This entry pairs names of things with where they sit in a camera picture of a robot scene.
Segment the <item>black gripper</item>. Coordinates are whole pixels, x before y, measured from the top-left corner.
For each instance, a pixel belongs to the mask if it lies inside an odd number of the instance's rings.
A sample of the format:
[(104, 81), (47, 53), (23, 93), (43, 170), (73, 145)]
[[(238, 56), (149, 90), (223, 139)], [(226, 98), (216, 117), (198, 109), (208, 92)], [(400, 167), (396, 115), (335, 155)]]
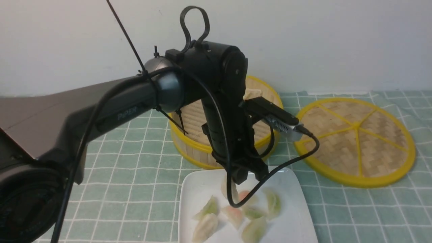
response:
[(231, 169), (231, 178), (240, 185), (253, 169), (260, 182), (269, 173), (264, 163), (265, 153), (255, 148), (253, 125), (269, 114), (269, 101), (264, 97), (244, 100), (238, 94), (207, 92), (201, 100), (206, 123), (202, 126), (207, 135), (212, 156), (224, 169)]

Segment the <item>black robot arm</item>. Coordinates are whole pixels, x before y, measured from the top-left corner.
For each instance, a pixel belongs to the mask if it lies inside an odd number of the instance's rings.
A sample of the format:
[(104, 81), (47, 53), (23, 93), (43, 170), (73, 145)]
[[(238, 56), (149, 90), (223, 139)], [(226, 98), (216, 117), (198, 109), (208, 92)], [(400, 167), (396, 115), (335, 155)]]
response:
[(39, 97), (1, 98), (1, 242), (31, 243), (63, 223), (72, 183), (82, 183), (89, 142), (156, 109), (201, 100), (212, 156), (233, 181), (268, 167), (244, 109), (247, 58), (236, 46), (189, 43), (145, 63), (141, 74)]

